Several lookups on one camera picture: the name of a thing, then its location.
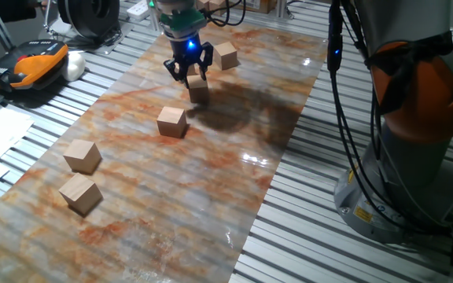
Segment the wooden cube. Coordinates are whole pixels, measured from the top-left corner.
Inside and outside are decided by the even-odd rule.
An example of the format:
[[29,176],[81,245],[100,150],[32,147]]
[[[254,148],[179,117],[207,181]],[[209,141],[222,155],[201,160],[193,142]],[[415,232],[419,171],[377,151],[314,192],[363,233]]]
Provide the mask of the wooden cube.
[[214,46],[212,58],[222,70],[227,70],[238,65],[237,50],[230,42]]
[[197,0],[197,9],[205,9],[209,11],[209,0]]
[[187,79],[190,102],[207,103],[209,101],[208,82],[204,81],[201,75],[189,75]]
[[76,173],[60,189],[70,208],[73,208],[81,215],[89,212],[94,205],[102,200],[101,191],[94,182],[87,177]]
[[157,118],[157,125],[161,135],[181,138],[186,128],[185,110],[165,106]]
[[[212,11],[212,10],[218,9],[218,8],[225,8],[225,7],[227,7],[226,0],[210,0],[209,1],[209,11]],[[214,12],[214,14],[216,16],[221,16],[226,12],[227,12],[226,9],[221,9],[220,11]]]
[[188,73],[186,75],[198,75],[195,64],[192,64],[188,67]]
[[101,161],[98,147],[92,141],[74,140],[64,153],[73,171],[92,174]]

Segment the marble-patterned mat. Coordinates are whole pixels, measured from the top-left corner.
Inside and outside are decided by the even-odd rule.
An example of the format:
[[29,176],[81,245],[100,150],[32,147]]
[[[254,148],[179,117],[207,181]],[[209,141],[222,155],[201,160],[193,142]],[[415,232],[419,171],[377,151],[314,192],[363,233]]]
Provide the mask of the marble-patterned mat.
[[[208,105],[168,74],[160,36],[0,199],[0,281],[228,281],[326,42],[247,24],[201,40],[231,41],[240,62],[210,68]],[[184,139],[158,134],[164,106],[186,109]],[[87,177],[104,200],[85,218],[58,192],[75,138],[103,157]]]

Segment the metal grating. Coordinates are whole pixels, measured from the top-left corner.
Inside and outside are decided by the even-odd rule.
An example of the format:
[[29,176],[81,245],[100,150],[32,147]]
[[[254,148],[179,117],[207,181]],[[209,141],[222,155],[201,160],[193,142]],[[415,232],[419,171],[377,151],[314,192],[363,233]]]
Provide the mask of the metal grating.
[[[35,124],[1,159],[10,172],[0,197],[141,55],[160,34],[149,20],[127,20],[137,3],[121,2],[121,21],[134,30],[109,55],[84,53],[88,71],[73,83],[59,80],[45,90],[25,91],[7,107]],[[248,13],[245,22],[327,38],[328,9],[321,2],[295,3],[294,20]],[[240,11],[233,11],[234,20]],[[349,37],[338,82],[353,137],[362,152],[369,141],[370,74]],[[289,141],[252,226],[231,282],[453,282],[450,241],[425,247],[383,245],[349,228],[336,213],[333,188],[348,169],[341,144],[326,64]],[[453,141],[447,153],[453,160]]]

